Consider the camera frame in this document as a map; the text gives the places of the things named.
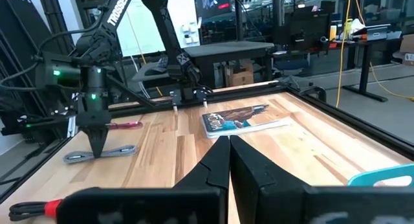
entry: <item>book cover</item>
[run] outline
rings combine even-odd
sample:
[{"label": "book cover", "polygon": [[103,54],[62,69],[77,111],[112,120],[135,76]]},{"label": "book cover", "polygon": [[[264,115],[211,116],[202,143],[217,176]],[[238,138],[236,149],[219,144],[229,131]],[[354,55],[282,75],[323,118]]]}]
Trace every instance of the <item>book cover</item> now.
[{"label": "book cover", "polygon": [[207,135],[215,135],[224,131],[237,132],[245,128],[275,123],[287,116],[286,113],[271,108],[269,105],[261,104],[204,114],[202,120]]}]

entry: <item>red cable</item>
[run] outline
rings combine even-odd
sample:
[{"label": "red cable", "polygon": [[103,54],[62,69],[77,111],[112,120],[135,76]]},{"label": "red cable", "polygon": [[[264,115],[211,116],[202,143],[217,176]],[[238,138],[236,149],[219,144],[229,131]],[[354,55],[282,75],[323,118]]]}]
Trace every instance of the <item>red cable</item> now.
[{"label": "red cable", "polygon": [[57,199],[54,201],[47,202],[45,205],[45,215],[53,219],[56,219],[56,212],[61,201],[62,199]]}]

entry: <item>black desk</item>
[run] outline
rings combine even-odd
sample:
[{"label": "black desk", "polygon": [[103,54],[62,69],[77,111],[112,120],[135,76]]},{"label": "black desk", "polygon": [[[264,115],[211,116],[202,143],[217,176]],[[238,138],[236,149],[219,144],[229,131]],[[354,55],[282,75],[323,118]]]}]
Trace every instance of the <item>black desk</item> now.
[{"label": "black desk", "polygon": [[228,62],[250,58],[265,58],[265,79],[272,79],[271,52],[273,43],[261,43],[251,41],[232,41],[225,43],[212,43],[188,47],[184,50],[188,53],[193,63],[200,69],[204,84],[215,89],[214,63]]},{"label": "black desk", "polygon": [[363,47],[364,48],[364,55],[362,58],[362,68],[361,68],[361,77],[360,77],[360,85],[359,88],[355,88],[351,85],[345,85],[342,86],[342,88],[346,89],[347,91],[352,91],[354,93],[357,93],[359,95],[363,95],[368,98],[372,98],[373,100],[377,100],[379,102],[387,102],[388,99],[383,96],[379,96],[370,92],[367,92],[367,84],[368,84],[368,76],[369,76],[369,70],[371,68],[371,55],[373,52],[373,46],[379,44],[379,43],[391,43],[394,41],[401,41],[402,38],[399,39],[383,39],[383,40],[374,40],[374,41],[368,41],[368,42],[361,42],[361,43],[353,43],[350,45],[347,45],[347,47]]}]

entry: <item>yellow cable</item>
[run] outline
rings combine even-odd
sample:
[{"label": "yellow cable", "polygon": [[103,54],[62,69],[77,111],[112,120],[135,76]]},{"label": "yellow cable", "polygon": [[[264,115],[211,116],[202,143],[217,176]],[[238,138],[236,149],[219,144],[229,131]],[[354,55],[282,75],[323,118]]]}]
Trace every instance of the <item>yellow cable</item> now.
[{"label": "yellow cable", "polygon": [[[359,16],[360,16],[360,19],[361,19],[361,22],[362,22],[362,24],[364,24],[365,25],[365,21],[364,21],[364,18],[362,17],[362,12],[361,12],[361,8],[360,8],[360,3],[359,3],[359,1],[358,0],[355,0],[356,1],[356,8],[358,9],[358,14],[359,14]],[[413,101],[414,102],[414,96],[406,96],[406,95],[399,95],[399,94],[396,94],[396,93],[394,93],[394,92],[391,92],[389,89],[387,89],[387,88],[385,88],[379,81],[378,81],[378,79],[376,78],[376,74],[375,74],[375,70],[374,70],[374,67],[373,67],[373,64],[371,63],[371,62],[369,62],[369,67],[370,67],[370,69],[371,69],[371,71],[373,72],[373,76],[374,76],[374,79],[375,79],[375,82],[383,89],[383,90],[385,90],[387,93],[389,93],[389,94],[391,94],[391,95],[393,95],[393,96],[395,96],[395,97],[400,97],[400,98],[407,98],[408,100],[411,100],[411,101]]]},{"label": "yellow cable", "polygon": [[[141,46],[140,46],[140,44],[138,42],[138,38],[137,38],[137,36],[135,34],[135,29],[132,26],[131,18],[129,17],[128,11],[126,12],[126,14],[127,14],[127,17],[128,17],[129,25],[131,26],[132,32],[134,34],[134,38],[135,38],[135,41],[136,41],[136,45],[138,45],[138,49],[139,49],[139,51],[141,53],[142,61],[144,62],[144,64],[147,64],[147,61],[145,60],[144,53],[142,53]],[[158,87],[155,87],[155,89],[157,89],[158,94],[162,97],[162,93],[161,93],[160,89]]]},{"label": "yellow cable", "polygon": [[348,0],[348,7],[347,7],[347,13],[346,13],[346,17],[345,17],[345,25],[343,26],[343,35],[342,35],[342,43],[341,43],[341,61],[340,61],[340,67],[339,67],[339,79],[338,79],[338,94],[336,97],[336,105],[335,107],[339,106],[339,100],[341,97],[341,85],[342,85],[342,70],[343,70],[343,48],[345,46],[345,28],[347,26],[347,21],[348,21],[348,17],[349,17],[349,9],[351,7],[351,0]]}]

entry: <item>magazine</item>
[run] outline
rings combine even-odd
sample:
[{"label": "magazine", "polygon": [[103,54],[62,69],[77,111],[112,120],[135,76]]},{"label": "magazine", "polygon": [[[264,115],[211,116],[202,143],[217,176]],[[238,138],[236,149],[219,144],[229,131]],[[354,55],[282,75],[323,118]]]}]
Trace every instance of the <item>magazine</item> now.
[{"label": "magazine", "polygon": [[286,126],[288,117],[288,113],[261,104],[203,114],[201,118],[207,137],[216,138]]}]

